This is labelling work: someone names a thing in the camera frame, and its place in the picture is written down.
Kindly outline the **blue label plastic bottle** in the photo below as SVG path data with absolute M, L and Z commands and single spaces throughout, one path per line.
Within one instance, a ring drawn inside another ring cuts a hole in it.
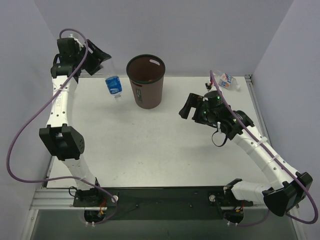
M 123 88 L 112 58 L 104 62 L 102 73 L 109 93 L 119 102 Z

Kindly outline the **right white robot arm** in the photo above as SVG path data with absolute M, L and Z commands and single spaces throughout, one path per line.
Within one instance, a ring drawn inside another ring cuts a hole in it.
M 190 93 L 179 115 L 187 119 L 192 108 L 192 120 L 225 134 L 254 161 L 269 182 L 233 182 L 227 189 L 236 200 L 265 204 L 273 214 L 282 217 L 307 196 L 313 182 L 311 175 L 300 173 L 277 154 L 245 112 L 231 110 L 216 90 L 204 96 Z

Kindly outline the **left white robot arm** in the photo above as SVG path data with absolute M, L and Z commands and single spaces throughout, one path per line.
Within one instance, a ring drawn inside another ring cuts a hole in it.
M 93 43 L 89 44 L 92 52 L 86 52 L 86 47 L 73 36 L 59 38 L 57 46 L 59 53 L 50 69 L 55 98 L 46 126 L 39 130 L 39 137 L 49 153 L 57 157 L 75 177 L 73 206 L 98 207 L 105 201 L 106 195 L 97 189 L 98 179 L 84 159 L 85 140 L 72 126 L 72 108 L 81 71 L 88 70 L 91 75 L 95 74 L 101 63 L 110 59 L 110 55 Z

